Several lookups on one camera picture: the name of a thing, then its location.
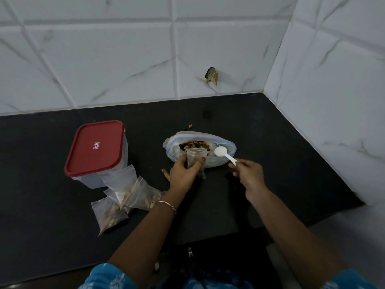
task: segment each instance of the hand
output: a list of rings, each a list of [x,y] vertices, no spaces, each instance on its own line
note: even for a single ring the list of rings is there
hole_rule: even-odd
[[[190,189],[196,174],[204,165],[206,158],[202,157],[189,169],[184,168],[186,160],[186,154],[179,157],[178,161],[171,168],[170,173],[168,173],[165,169],[162,169],[164,176],[170,182],[170,191],[180,192],[183,193],[183,195],[185,195]]]
[[[229,167],[238,170],[234,171],[233,175],[240,178],[240,182],[246,188],[246,198],[251,201],[256,194],[267,189],[263,180],[262,166],[251,160],[238,158],[236,160],[236,166],[229,163]]]

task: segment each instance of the red lid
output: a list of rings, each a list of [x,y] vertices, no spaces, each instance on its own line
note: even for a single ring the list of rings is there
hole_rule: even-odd
[[[65,163],[75,177],[114,168],[122,159],[124,125],[121,121],[85,124],[77,129]]]

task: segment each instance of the silver bracelet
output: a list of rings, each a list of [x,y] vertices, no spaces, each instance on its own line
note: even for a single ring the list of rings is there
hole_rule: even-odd
[[[171,209],[174,210],[174,215],[176,215],[176,209],[174,208],[173,205],[171,205],[170,203],[167,203],[166,201],[157,201],[155,204],[158,204],[158,203],[165,203],[165,204],[169,205],[171,207]]]

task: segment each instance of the plastic storage container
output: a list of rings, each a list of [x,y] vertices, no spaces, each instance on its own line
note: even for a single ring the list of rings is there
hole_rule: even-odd
[[[127,167],[128,143],[121,121],[85,124],[75,134],[64,172],[89,188],[105,186],[102,177]]]

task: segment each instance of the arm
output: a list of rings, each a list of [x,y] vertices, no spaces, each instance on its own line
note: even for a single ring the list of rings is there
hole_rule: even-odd
[[[186,159],[186,155],[181,156],[171,169],[170,174],[166,170],[162,170],[170,182],[170,189],[162,196],[161,200],[170,203],[176,209],[205,162],[203,157],[193,167],[185,169]],[[126,273],[138,288],[145,287],[173,218],[174,211],[169,205],[156,204],[113,253],[108,262]]]
[[[283,257],[305,288],[320,288],[347,265],[326,248],[286,205],[264,184],[262,166],[249,160],[236,162],[234,176],[246,187],[246,198],[259,213]]]

